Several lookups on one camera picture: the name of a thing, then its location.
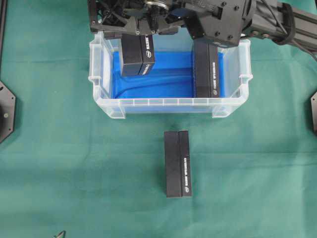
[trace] green fabric surface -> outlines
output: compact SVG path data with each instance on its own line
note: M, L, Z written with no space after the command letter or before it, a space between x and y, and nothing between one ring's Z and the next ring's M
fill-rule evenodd
M0 78L17 109L0 145L0 237L316 237L317 63L252 40L250 97L230 117L113 120L88 81L86 2L9 0ZM190 133L192 198L166 199L170 130Z

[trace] robotic arm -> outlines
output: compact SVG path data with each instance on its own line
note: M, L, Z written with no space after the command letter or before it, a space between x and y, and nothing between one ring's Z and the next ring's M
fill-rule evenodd
M277 0L88 0L88 9L91 31L107 39L186 27L194 40L222 48L237 46L245 34L317 52L317 15Z

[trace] blue plastic liner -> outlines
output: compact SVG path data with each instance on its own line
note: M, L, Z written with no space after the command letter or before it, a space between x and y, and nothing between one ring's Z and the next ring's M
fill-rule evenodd
M156 63L150 74L122 77L119 53L115 52L112 98L193 98L192 53L157 52L155 57ZM222 68L220 86L223 80L223 64L220 63L223 62L222 57L223 55L219 54L219 67Z
M218 53L220 97L225 98L223 53Z

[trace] black metal bracket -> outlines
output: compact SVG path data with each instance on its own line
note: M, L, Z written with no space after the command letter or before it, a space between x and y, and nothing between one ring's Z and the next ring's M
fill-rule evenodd
M153 35L159 33L161 35L176 34L178 28L184 25L182 19L174 17L175 20L167 23L166 19L162 16L158 16L158 30L152 30L148 19L139 18L138 16L131 15L129 18L124 18L120 14L117 14L115 11L107 9L105 2L100 0L87 0L88 2L88 14L90 20L90 30L93 33L98 31L103 31L105 33L106 39L118 39L121 38L122 34L130 35ZM107 20L107 17L111 12L117 18L116 24L108 24L104 22Z
M14 131L15 96L0 82L0 143Z
M311 98L314 132L317 134L317 92Z

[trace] black box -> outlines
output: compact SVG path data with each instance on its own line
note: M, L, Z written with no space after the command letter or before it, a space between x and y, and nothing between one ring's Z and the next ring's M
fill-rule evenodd
M122 34L120 53L121 75L137 76L143 64L140 36Z
M210 97L220 97L218 47L209 45Z
M217 47L204 41L194 41L193 77L196 98L218 98L220 96Z
M194 41L193 47L194 97L210 98L209 48L202 41Z
M188 132L165 132L164 146L167 198L192 196Z
M149 74L155 64L153 36L140 36L143 64L139 75Z

